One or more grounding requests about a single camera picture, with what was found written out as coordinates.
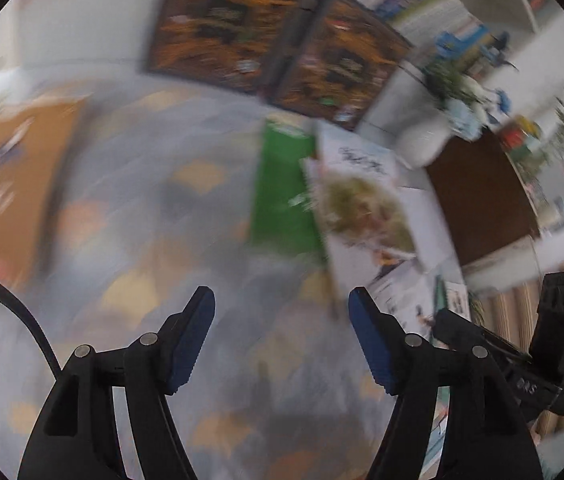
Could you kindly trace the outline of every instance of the green book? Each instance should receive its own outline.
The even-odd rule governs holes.
[[[315,153],[310,120],[277,112],[267,117],[251,212],[250,240],[284,254],[322,253],[302,159]]]

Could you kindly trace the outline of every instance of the patterned tablecloth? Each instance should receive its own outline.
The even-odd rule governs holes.
[[[207,285],[216,318],[190,381],[168,399],[198,478],[364,474],[394,400],[374,383],[321,263],[245,243],[271,108],[156,76],[29,87],[91,94],[50,212],[47,261],[21,294],[60,364],[79,344],[120,348],[156,331]],[[445,265],[461,278],[455,262]],[[0,305],[0,468],[9,478],[52,384],[33,339]],[[121,388],[114,399],[127,474],[142,478]]]

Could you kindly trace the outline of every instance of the black cable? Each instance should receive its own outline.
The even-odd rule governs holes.
[[[51,344],[48,342],[48,339],[42,332],[40,325],[28,311],[28,308],[24,306],[24,304],[16,298],[7,288],[0,284],[0,303],[3,304],[6,308],[8,308],[12,313],[14,313],[17,318],[24,323],[24,326],[27,327],[28,331],[31,332],[33,339],[36,340],[40,350],[42,351],[48,366],[51,368],[53,372],[53,376],[57,379],[62,372],[62,368],[60,368],[60,363],[57,362],[56,355],[51,348]]]

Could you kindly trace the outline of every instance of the white vase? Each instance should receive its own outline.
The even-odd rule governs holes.
[[[446,115],[438,112],[426,121],[406,128],[393,151],[408,168],[422,168],[436,159],[453,134]]]

